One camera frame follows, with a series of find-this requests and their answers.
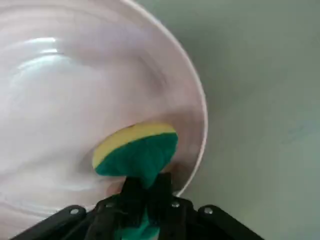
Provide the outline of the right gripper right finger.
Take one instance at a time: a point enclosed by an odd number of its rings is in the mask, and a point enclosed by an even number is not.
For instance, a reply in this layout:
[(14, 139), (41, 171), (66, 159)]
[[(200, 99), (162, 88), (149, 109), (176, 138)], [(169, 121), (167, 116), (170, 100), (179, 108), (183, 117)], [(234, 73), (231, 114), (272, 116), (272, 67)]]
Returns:
[(150, 222), (160, 228), (159, 240), (262, 239), (215, 205), (196, 210), (190, 200), (174, 196), (170, 173), (158, 174), (147, 192), (147, 212)]

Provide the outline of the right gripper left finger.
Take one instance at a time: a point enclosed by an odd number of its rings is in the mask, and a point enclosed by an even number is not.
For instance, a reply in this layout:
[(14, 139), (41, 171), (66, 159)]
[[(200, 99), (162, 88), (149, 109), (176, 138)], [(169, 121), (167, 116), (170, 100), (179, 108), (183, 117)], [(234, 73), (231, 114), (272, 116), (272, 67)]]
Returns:
[(100, 200), (92, 210), (67, 206), (12, 239), (113, 240), (122, 223), (141, 222), (145, 193), (139, 178), (127, 177), (119, 194)]

